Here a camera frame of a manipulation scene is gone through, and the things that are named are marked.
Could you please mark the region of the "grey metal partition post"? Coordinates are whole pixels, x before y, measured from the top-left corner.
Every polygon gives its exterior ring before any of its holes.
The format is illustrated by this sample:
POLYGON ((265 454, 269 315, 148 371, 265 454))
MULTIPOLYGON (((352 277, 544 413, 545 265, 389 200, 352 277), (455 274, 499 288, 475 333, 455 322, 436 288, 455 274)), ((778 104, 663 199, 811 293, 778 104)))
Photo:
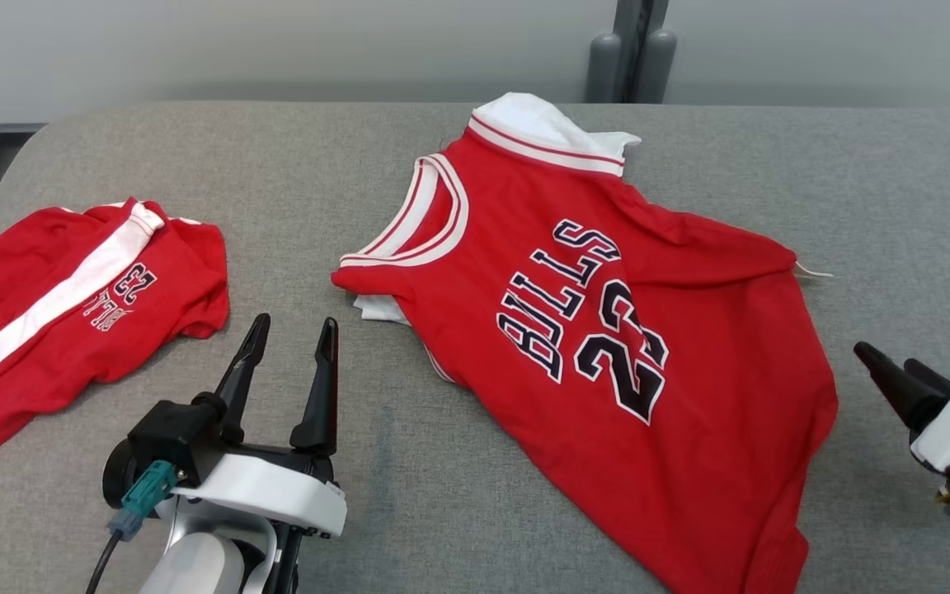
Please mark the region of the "grey metal partition post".
POLYGON ((644 41, 649 31, 667 30, 665 17, 670 0, 617 0, 614 33, 622 38, 617 101, 636 104, 634 87, 640 73, 644 41))

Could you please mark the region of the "red Bulls basketball shorts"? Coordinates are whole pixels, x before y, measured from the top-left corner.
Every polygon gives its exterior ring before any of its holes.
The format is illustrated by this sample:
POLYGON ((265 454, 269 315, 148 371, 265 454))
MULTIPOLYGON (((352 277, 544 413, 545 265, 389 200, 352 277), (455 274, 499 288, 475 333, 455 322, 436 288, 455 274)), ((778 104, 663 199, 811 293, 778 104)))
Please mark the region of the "red Bulls basketball shorts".
POLYGON ((135 198, 27 215, 0 234, 0 446, 229 311, 218 226, 135 198))

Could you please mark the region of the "red Bulls basketball jersey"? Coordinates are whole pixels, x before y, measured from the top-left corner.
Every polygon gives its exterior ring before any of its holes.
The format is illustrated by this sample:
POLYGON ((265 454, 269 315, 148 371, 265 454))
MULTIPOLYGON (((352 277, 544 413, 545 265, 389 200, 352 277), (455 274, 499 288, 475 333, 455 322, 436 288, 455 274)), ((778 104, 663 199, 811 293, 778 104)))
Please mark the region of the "red Bulls basketball jersey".
POLYGON ((410 326, 543 476, 672 594, 794 594, 838 398, 795 252, 648 202, 623 131, 535 95, 418 158, 333 285, 410 326))

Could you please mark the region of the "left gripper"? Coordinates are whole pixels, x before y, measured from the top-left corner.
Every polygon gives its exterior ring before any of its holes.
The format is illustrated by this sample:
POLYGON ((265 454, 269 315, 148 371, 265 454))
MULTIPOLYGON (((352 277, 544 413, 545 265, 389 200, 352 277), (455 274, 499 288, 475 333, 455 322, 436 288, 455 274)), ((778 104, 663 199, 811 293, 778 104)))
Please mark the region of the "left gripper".
MULTIPOLYGON (((244 441, 242 414, 254 370, 265 353, 270 325, 268 313, 254 318, 214 392, 225 405, 221 437, 228 444, 244 441)), ((254 456, 313 476, 313 456, 332 456, 338 449, 338 357, 338 321, 327 317, 314 350, 316 370, 303 418, 289 438, 293 449, 240 445, 227 448, 225 454, 254 456)), ((115 514, 122 497, 140 476, 129 442, 121 441, 102 475, 103 497, 115 514)), ((150 519, 165 522, 168 539, 137 594, 297 594, 298 553, 303 540, 312 537, 312 529, 278 521, 259 527, 227 526, 222 521, 182 515, 176 505, 177 497, 170 495, 144 520, 143 526, 150 519)), ((102 552, 105 563, 121 544, 128 542, 114 544, 109 537, 102 552)))

